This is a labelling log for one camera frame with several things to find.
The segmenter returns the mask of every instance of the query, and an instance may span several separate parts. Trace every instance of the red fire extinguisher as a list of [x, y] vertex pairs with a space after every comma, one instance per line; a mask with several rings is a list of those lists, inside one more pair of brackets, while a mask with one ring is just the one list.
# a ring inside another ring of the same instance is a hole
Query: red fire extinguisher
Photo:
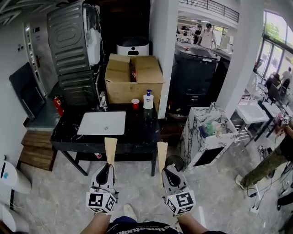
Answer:
[[53, 98], [53, 103], [54, 103], [54, 105], [55, 105], [55, 107], [56, 107], [56, 109], [57, 109], [57, 111], [58, 111], [58, 114], [59, 114], [60, 116], [62, 116], [63, 113], [64, 113], [64, 109], [63, 109], [63, 107], [62, 107], [62, 102], [61, 102], [61, 100], [60, 100], [60, 96], [55, 96], [55, 97]]

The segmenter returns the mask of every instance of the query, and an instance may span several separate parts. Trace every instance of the black marble tabletop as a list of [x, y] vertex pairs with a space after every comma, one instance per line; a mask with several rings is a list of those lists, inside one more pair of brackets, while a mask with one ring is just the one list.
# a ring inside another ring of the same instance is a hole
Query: black marble tabletop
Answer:
[[57, 150], [105, 153], [104, 138], [117, 138], [116, 153], [149, 153], [161, 140], [157, 113], [153, 108], [146, 110], [140, 104], [138, 110], [132, 104], [112, 104], [107, 111], [126, 111], [123, 135], [77, 135], [84, 113], [95, 109], [72, 107], [66, 109], [55, 127], [51, 142]]

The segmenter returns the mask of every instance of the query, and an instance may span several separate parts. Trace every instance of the khaki pants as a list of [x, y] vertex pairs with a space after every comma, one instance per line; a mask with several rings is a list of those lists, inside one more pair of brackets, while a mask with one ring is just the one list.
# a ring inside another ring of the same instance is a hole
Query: khaki pants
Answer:
[[280, 146], [276, 148], [268, 157], [266, 157], [254, 170], [248, 173], [241, 181], [243, 187], [255, 185], [262, 178], [270, 174], [278, 166], [288, 162], [282, 154]]

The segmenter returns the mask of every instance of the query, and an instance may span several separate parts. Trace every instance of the marble cabinet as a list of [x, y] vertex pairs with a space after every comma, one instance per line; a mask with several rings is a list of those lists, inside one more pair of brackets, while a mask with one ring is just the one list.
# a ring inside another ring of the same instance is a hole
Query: marble cabinet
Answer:
[[[178, 145], [180, 157], [184, 161], [184, 170], [193, 166], [214, 163], [238, 135], [238, 131], [223, 110], [213, 107], [208, 113], [208, 109], [208, 107], [192, 107], [190, 109]], [[213, 121], [221, 124], [222, 134], [204, 138], [199, 126], [203, 122]]]

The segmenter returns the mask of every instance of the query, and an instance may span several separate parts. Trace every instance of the railing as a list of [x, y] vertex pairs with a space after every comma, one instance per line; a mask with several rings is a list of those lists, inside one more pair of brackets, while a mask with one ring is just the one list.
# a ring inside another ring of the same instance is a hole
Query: railing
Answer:
[[213, 11], [236, 22], [239, 20], [238, 12], [212, 0], [179, 0], [179, 2]]

